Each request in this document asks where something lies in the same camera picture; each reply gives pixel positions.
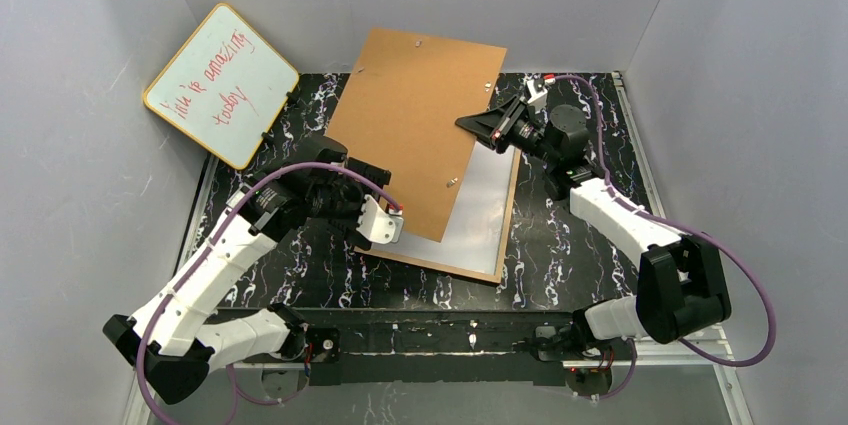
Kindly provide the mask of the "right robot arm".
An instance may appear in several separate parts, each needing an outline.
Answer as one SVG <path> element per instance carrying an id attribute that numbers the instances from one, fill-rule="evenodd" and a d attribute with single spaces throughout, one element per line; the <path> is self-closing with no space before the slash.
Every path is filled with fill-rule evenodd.
<path id="1" fill-rule="evenodd" d="M 635 204 L 605 182 L 587 158 L 590 133 L 581 110 L 557 106 L 546 122 L 531 110 L 515 96 L 455 124 L 498 154 L 514 147 L 540 160 L 552 200 L 565 202 L 573 216 L 638 268 L 634 295 L 573 312 L 571 324 L 543 339 L 544 346 L 581 351 L 615 338 L 644 336 L 667 344 L 729 318 L 732 307 L 717 247 L 641 216 Z"/>

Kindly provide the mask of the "brown backing board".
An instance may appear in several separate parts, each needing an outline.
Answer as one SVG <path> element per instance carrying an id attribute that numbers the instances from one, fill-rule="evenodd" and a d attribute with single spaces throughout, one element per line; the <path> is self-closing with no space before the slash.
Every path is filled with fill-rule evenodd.
<path id="1" fill-rule="evenodd" d="M 506 54 L 421 33 L 369 32 L 325 134 L 390 171 L 387 191 L 403 207 L 406 232 L 442 240 L 475 143 L 455 122 L 488 108 Z"/>

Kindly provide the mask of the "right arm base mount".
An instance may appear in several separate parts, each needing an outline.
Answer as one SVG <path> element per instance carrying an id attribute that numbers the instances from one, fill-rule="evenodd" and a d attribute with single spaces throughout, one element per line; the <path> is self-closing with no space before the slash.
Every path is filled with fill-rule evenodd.
<path id="1" fill-rule="evenodd" d="M 530 353 L 542 362 L 587 361 L 590 367 L 610 367 L 633 358 L 634 351 L 622 339 L 586 341 L 570 326 L 537 327 L 528 339 Z"/>

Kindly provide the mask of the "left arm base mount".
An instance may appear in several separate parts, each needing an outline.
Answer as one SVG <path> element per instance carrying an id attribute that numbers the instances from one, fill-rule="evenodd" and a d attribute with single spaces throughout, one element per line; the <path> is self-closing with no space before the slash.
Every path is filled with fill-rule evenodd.
<path id="1" fill-rule="evenodd" d="M 296 330 L 277 352 L 262 353 L 244 359 L 245 363 L 335 363 L 340 358 L 340 331 L 336 328 L 310 327 Z"/>

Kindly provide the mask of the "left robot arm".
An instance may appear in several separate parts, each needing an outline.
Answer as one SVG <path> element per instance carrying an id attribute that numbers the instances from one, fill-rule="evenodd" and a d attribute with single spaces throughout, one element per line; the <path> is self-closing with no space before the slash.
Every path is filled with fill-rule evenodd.
<path id="1" fill-rule="evenodd" d="M 403 217 L 390 180 L 387 169 L 353 158 L 338 141 L 307 137 L 289 157 L 247 175 L 188 262 L 144 306 L 112 316 L 104 335 L 148 395 L 170 405 L 211 372 L 258 355 L 334 360 L 336 330 L 313 328 L 285 304 L 219 323 L 212 316 L 253 265 L 311 222 L 363 250 L 396 242 Z"/>

